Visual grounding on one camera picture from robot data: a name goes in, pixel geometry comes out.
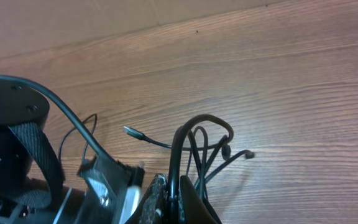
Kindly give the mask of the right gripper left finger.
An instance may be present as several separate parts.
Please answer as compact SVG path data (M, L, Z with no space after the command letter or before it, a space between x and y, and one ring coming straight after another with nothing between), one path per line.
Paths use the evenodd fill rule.
M162 224L167 202L166 184L165 176L156 174L140 204L126 221L126 224Z

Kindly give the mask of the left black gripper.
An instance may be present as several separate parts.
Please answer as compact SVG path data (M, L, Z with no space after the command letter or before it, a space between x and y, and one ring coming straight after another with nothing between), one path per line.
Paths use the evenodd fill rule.
M100 156L85 160L77 175L87 191L69 188L52 223L125 223L140 202L144 174L142 167Z

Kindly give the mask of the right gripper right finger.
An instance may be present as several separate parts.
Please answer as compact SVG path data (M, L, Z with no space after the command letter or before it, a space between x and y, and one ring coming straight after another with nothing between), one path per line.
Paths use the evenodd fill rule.
M180 177L180 193L187 224L222 224L209 201L198 195L186 175Z

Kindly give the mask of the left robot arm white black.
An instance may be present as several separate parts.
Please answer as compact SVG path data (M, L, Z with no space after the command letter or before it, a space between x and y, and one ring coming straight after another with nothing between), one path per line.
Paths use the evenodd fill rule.
M95 152L78 171L86 190L64 184L62 153L44 133L51 103ZM0 223L129 223L143 177L142 168L114 160L55 93L0 75Z

